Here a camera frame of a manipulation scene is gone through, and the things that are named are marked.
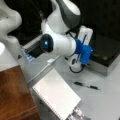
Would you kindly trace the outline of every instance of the black pen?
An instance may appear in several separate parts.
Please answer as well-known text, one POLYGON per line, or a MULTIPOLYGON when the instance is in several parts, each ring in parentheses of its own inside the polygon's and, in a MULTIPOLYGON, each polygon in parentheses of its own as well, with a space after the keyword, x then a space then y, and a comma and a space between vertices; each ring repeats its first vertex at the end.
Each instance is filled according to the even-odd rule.
POLYGON ((98 87, 96 87, 96 86, 87 85, 87 84, 85 84, 85 83, 74 82, 74 84, 80 85, 80 86, 83 86, 83 87, 87 87, 87 88, 91 88, 91 89, 95 89, 95 90, 100 90, 100 89, 99 89, 98 87))

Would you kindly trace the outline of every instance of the wooden surface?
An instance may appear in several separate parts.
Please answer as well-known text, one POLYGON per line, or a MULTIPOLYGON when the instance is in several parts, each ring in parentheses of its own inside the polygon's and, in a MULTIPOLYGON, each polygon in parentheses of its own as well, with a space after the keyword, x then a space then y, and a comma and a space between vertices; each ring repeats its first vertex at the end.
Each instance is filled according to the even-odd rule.
POLYGON ((40 120, 19 66, 0 72, 0 120, 40 120))

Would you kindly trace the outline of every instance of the table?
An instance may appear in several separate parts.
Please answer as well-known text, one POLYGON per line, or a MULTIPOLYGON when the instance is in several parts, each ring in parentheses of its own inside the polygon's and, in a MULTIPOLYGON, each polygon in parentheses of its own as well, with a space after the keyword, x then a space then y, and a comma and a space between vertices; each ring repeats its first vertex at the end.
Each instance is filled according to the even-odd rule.
POLYGON ((0 120, 40 120, 19 66, 0 72, 0 120))

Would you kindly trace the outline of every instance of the white cylinder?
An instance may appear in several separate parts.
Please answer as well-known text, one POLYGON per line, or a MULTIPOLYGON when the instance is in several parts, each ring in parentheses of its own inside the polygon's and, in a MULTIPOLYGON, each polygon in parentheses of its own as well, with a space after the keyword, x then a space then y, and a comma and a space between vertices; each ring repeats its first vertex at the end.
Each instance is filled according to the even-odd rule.
POLYGON ((0 42, 0 71, 17 66, 18 63, 7 50, 5 45, 0 42))

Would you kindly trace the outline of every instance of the white table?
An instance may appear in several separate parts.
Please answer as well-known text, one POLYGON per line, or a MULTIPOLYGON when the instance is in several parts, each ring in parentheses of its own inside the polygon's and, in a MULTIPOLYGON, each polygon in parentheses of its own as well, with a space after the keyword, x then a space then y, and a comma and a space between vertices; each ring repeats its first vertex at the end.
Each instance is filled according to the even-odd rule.
MULTIPOLYGON (((38 69, 42 69, 46 64, 46 60, 51 56, 42 55, 41 58, 36 59, 27 69, 36 74, 38 69)), ((79 104, 80 109, 91 120, 118 120, 120 117, 120 63, 112 71, 112 73, 105 77, 95 71, 85 69, 82 73, 74 74, 69 70, 69 67, 60 58, 57 60, 55 69, 64 78, 64 80, 71 86, 71 88, 81 97, 82 102, 79 104), (75 81, 98 86, 101 90, 94 90, 81 86, 74 85, 75 81)), ((25 78, 30 79, 30 75, 26 74, 25 78)), ((41 110, 42 120, 56 120, 52 112, 49 112, 36 98, 37 104, 41 110)))

